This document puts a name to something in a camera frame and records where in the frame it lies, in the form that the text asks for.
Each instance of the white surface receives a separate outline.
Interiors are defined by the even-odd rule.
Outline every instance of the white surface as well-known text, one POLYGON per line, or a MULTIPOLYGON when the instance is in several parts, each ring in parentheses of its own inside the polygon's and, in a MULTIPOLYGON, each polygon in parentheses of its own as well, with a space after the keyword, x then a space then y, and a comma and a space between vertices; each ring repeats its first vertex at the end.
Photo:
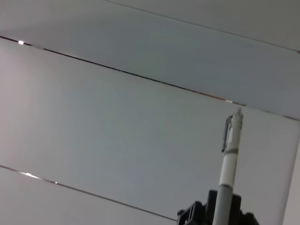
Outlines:
POLYGON ((0 168, 0 217, 5 225, 175 225, 154 216, 0 168))
POLYGON ((109 0, 169 18, 300 49, 294 0, 109 0))
MULTIPOLYGON (((143 7, 300 50, 298 1, 168 3, 143 7)), ((300 55, 274 46, 104 0, 0 0, 0 35, 300 118, 300 55)))
POLYGON ((292 182, 285 209, 285 218, 283 225, 297 224, 300 221, 300 143, 295 161, 294 171, 292 173, 292 182))
MULTIPOLYGON (((237 105, 0 40, 0 164, 176 218, 217 189, 237 105)), ((235 193, 281 225, 299 124, 243 107, 235 193)))

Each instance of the wall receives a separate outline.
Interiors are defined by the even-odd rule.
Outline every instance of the wall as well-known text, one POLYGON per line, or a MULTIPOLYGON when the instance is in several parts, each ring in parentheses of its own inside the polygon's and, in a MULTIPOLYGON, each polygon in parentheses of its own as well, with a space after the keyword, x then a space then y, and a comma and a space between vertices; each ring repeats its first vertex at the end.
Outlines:
MULTIPOLYGON (((171 218, 218 187, 237 105, 6 40, 0 70, 1 165, 171 218)), ((280 225, 299 124, 242 110, 234 191, 280 225)))
POLYGON ((300 143, 298 146, 298 153, 295 161, 294 171, 292 173, 292 182, 285 209, 285 219, 283 225, 297 224, 300 221, 300 143))

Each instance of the pen clip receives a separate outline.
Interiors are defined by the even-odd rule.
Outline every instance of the pen clip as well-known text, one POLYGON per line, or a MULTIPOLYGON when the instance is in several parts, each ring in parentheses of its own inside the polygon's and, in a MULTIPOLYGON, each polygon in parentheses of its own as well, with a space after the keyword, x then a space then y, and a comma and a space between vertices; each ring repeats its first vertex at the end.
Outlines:
POLYGON ((227 141, 228 127, 229 127, 229 124, 230 124, 232 118, 233 118, 233 116, 231 115, 231 116, 229 116, 229 117, 226 119, 225 130, 224 130, 224 138, 223 138, 222 152, 224 152, 224 151, 225 151, 225 148, 226 148, 226 141, 227 141))

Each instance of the ceiling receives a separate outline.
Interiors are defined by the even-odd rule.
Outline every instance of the ceiling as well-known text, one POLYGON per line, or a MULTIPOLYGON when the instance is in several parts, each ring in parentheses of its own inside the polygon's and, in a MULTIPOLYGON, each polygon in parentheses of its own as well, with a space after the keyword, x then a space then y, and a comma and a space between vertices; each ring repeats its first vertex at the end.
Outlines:
POLYGON ((300 119, 295 0, 0 0, 0 36, 300 119))

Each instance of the white ceiling panel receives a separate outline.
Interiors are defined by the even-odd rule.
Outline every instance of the white ceiling panel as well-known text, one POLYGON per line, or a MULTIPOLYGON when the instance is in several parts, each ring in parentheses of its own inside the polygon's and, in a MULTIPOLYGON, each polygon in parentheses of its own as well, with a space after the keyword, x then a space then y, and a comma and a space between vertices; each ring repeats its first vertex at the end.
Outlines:
MULTIPOLYGON (((0 165, 173 219, 218 187, 238 108, 7 40, 0 106, 0 165)), ((262 225, 282 225, 299 123, 242 111, 235 193, 262 225)))
POLYGON ((0 216, 5 225, 175 225, 60 185, 0 169, 0 216))
POLYGON ((300 50, 296 0, 108 0, 172 19, 300 50))

